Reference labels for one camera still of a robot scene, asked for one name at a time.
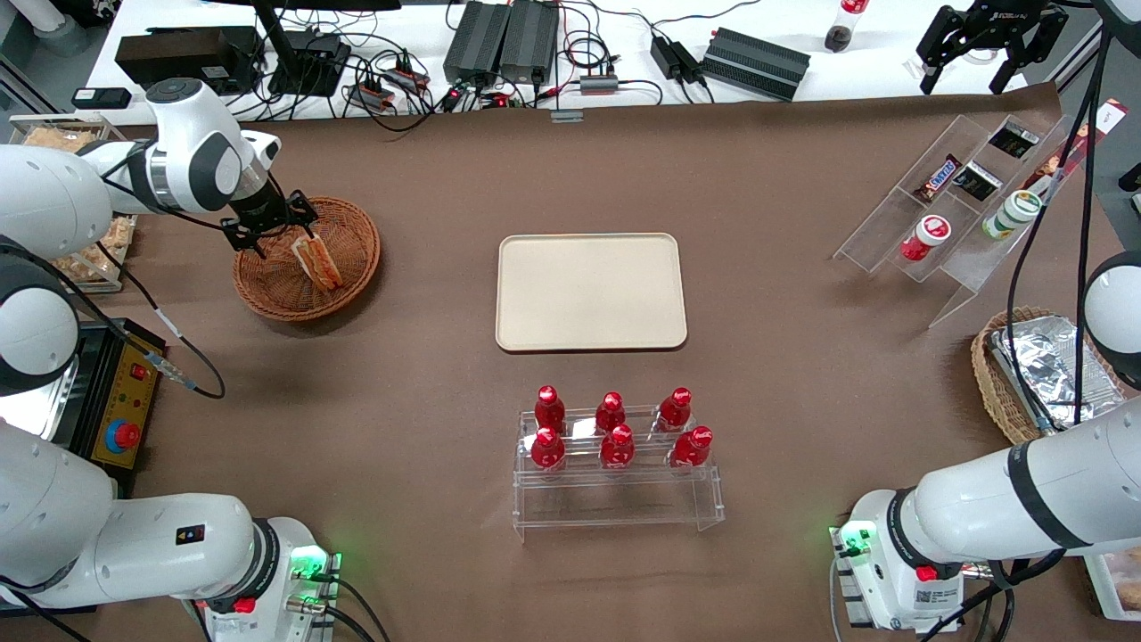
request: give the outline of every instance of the white table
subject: white table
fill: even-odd
[[[735,3],[735,0],[596,0],[600,7],[612,10],[630,10],[634,7],[652,19],[663,19],[694,13],[713,14]],[[769,40],[809,54],[811,64],[808,74],[796,91],[796,100],[832,100],[848,98],[880,98],[895,96],[920,95],[920,81],[914,72],[905,67],[909,59],[916,60],[915,47],[923,32],[931,23],[936,10],[948,3],[947,0],[875,0],[868,7],[848,50],[833,54],[824,48],[824,34],[835,17],[837,0],[763,0],[756,5],[742,7],[733,13],[714,19],[689,19],[663,25],[665,33],[673,40],[680,40],[698,60],[709,46],[711,30],[726,26],[763,40]],[[957,8],[966,8],[970,0],[950,0]],[[594,19],[594,10],[590,7],[575,5]],[[452,41],[452,31],[444,24],[444,6],[408,6],[398,11],[382,11],[375,18],[369,17],[354,26],[346,26],[348,32],[371,32],[383,35],[406,47],[415,54],[429,68],[432,78],[431,90],[438,98],[447,88],[444,80],[443,62],[447,47]],[[452,8],[451,21],[459,23],[463,11],[462,6]],[[310,19],[313,11],[288,11],[286,18]],[[570,29],[585,29],[583,18],[575,13],[568,13]],[[340,21],[342,25],[356,19],[354,17],[331,13],[317,13],[317,17],[327,22]],[[253,25],[256,24],[252,7],[217,5],[202,0],[123,0],[119,15],[99,52],[95,68],[88,80],[89,87],[127,87],[135,98],[131,105],[121,111],[104,112],[114,124],[152,124],[154,119],[143,99],[144,90],[132,83],[119,65],[115,64],[115,51],[119,41],[124,35],[146,33],[154,26],[213,26],[213,25]],[[299,29],[286,24],[286,29]],[[653,80],[662,84],[665,91],[663,104],[683,103],[685,98],[675,82],[662,78],[657,65],[649,54],[649,30],[638,18],[602,14],[600,25],[596,25],[610,48],[612,54],[621,55],[616,64],[616,73],[625,80]],[[367,58],[382,49],[387,43],[374,39],[350,36],[347,39],[354,51]],[[268,68],[276,66],[276,55],[270,50],[266,55]],[[942,74],[937,94],[986,94],[988,84],[1003,54],[986,64],[968,59],[952,63]],[[559,70],[565,79],[570,65],[560,62]],[[342,82],[350,83],[353,71],[346,70]],[[1025,87],[1026,81],[1017,75],[1009,88]],[[573,90],[574,86],[560,97],[563,108],[580,108],[592,106],[653,104],[656,90],[646,84],[634,84],[640,89],[624,88],[615,95],[582,96]],[[766,100],[756,94],[745,91],[717,80],[710,80],[710,87],[719,103],[741,100]],[[527,100],[531,100],[531,88],[523,88]],[[397,91],[397,108],[403,113],[406,108],[404,96]],[[695,101],[707,101],[709,97],[699,86],[690,86],[689,95]],[[237,99],[230,109],[238,112],[256,105],[258,99],[246,96]],[[337,115],[341,114],[345,101],[340,95],[333,96],[333,107]],[[292,99],[283,99],[277,109],[289,107]],[[547,100],[549,108],[555,107],[555,100]],[[253,109],[238,116],[240,120],[252,120],[260,109]],[[362,109],[350,107],[349,115],[363,116]],[[309,97],[294,109],[293,117],[322,119],[331,117],[327,101],[321,97]]]

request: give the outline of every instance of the beige tray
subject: beige tray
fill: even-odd
[[[686,333],[678,241],[669,234],[524,234],[500,243],[503,350],[670,349]]]

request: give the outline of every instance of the brown table surface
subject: brown table surface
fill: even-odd
[[[953,283],[917,284],[890,266],[869,278],[830,257],[956,114],[996,125],[1008,111],[1047,120],[1059,105],[1036,87],[596,109],[570,125],[502,109],[436,116],[397,141],[363,120],[257,125],[283,139],[274,170],[286,189],[345,197],[374,217],[382,274],[324,323],[268,323],[236,295],[221,234],[144,217],[129,265],[213,358],[229,395],[160,387],[137,495],[232,494],[256,515],[300,519],[345,553],[345,577],[394,642],[831,640],[826,528],[837,514],[869,490],[1008,446],[980,405],[968,346],[1002,306],[1012,261],[926,332]],[[1073,310],[1079,184],[1051,209],[1020,302]],[[1094,222],[1091,267],[1119,251],[1100,212]],[[496,347],[504,236],[658,230],[681,251],[681,349]],[[100,300],[160,327],[131,286]],[[170,355],[208,385],[188,351]],[[727,521],[701,535],[536,533],[520,545],[516,421],[543,384],[572,407],[608,390],[656,404],[691,388],[717,432]],[[1136,640],[1136,627],[1094,615],[1084,575],[1068,561],[1020,587],[1009,640]],[[200,639],[169,599],[67,621],[97,642]],[[970,635],[973,626],[948,639]],[[0,639],[63,640],[34,619],[0,621]]]

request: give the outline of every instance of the wicker basket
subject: wicker basket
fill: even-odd
[[[1041,307],[1015,307],[1014,323],[1051,314],[1053,312]],[[1011,444],[1022,444],[1042,437],[1042,433],[1027,415],[1022,401],[1006,380],[1006,375],[995,364],[994,356],[990,355],[986,342],[987,335],[1005,325],[1006,311],[1003,310],[995,314],[982,332],[974,338],[974,341],[971,342],[971,367],[974,369],[974,381],[979,383],[979,392],[982,393],[982,406],[987,409],[987,415],[990,415],[990,418]],[[1098,350],[1090,344],[1089,340],[1086,340],[1086,346],[1090,347],[1090,350],[1098,358],[1098,364],[1106,369],[1110,381],[1120,391],[1122,382],[1114,375],[1114,369],[1098,355]]]
[[[327,196],[309,202],[317,210],[313,230],[325,241],[345,285],[326,292],[306,275],[290,249],[304,229],[262,238],[266,258],[252,251],[234,258],[234,286],[250,309],[268,318],[311,320],[332,314],[364,291],[380,265],[380,234],[363,209]]]

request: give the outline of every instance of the aluminum foil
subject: aluminum foil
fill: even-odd
[[[1074,340],[1077,328],[1065,316],[1050,315],[1014,324],[1014,352],[1033,399],[1027,400],[1014,379],[1006,343],[1006,328],[995,331],[988,343],[1022,403],[1035,417],[1044,417],[1054,430],[1074,425],[1076,376]],[[1082,421],[1097,417],[1125,401],[1089,346],[1082,366]]]

